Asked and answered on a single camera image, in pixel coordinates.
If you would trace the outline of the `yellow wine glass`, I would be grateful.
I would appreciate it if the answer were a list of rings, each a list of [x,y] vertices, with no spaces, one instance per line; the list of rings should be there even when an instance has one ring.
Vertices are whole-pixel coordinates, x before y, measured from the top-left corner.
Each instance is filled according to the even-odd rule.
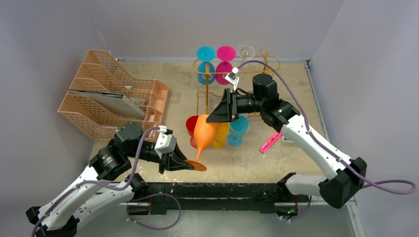
[[[211,145],[214,149],[221,149],[225,146],[226,137],[229,133],[229,129],[230,129],[229,123],[221,123],[216,139]]]

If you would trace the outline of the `orange wine glass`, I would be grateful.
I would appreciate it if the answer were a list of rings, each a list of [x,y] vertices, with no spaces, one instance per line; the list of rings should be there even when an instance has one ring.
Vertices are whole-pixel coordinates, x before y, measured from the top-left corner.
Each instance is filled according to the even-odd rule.
[[[194,171],[207,170],[206,166],[199,162],[199,158],[202,152],[215,141],[221,127],[220,122],[207,122],[207,118],[209,118],[209,115],[198,116],[193,135],[197,147],[197,155],[195,160],[188,159],[186,161],[193,167]]]

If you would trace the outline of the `red wine glass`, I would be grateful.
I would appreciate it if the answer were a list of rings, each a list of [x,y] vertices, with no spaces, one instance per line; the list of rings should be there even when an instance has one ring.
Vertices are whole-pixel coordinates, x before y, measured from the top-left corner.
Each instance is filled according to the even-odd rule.
[[[196,148],[196,143],[194,140],[194,130],[195,130],[198,117],[199,117],[198,115],[191,116],[186,120],[186,123],[185,123],[187,132],[190,136],[190,145],[193,148]]]

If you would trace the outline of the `magenta wine glass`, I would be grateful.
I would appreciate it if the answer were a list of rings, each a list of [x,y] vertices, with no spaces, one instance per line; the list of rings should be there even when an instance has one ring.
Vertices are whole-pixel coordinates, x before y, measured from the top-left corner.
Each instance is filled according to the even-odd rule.
[[[224,78],[224,74],[231,72],[233,66],[230,61],[236,57],[236,50],[229,45],[224,45],[216,51],[216,55],[221,62],[216,67],[215,80],[221,85],[227,85],[229,82]]]

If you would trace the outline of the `clear wine glass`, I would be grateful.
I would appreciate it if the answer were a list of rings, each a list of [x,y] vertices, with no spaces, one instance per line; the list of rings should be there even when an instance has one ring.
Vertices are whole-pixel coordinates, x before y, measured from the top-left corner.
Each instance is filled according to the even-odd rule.
[[[241,44],[236,49],[237,55],[241,58],[240,64],[252,59],[255,56],[255,49],[247,44]]]

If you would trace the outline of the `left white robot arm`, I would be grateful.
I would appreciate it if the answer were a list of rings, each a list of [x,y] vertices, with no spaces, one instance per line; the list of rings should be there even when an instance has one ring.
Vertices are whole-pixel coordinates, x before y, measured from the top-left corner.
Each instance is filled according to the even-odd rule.
[[[34,237],[73,237],[80,227],[116,204],[149,201],[147,182],[136,172],[139,160],[159,172],[193,170],[166,126],[144,130],[136,122],[119,127],[83,172],[60,195],[26,211]]]

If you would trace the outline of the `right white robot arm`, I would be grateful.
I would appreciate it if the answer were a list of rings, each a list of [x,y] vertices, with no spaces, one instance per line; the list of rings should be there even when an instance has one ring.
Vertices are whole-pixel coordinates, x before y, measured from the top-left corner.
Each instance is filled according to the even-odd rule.
[[[234,122],[240,114],[259,113],[269,127],[301,148],[322,170],[322,176],[303,176],[291,173],[277,188],[280,199],[289,201],[296,195],[321,197],[331,207],[342,208],[364,186],[356,176],[366,175],[367,164],[358,157],[351,158],[305,124],[300,111],[280,98],[277,83],[269,74],[253,77],[253,92],[240,95],[239,79],[228,73],[225,79],[233,90],[225,89],[219,105],[209,115],[207,122]]]

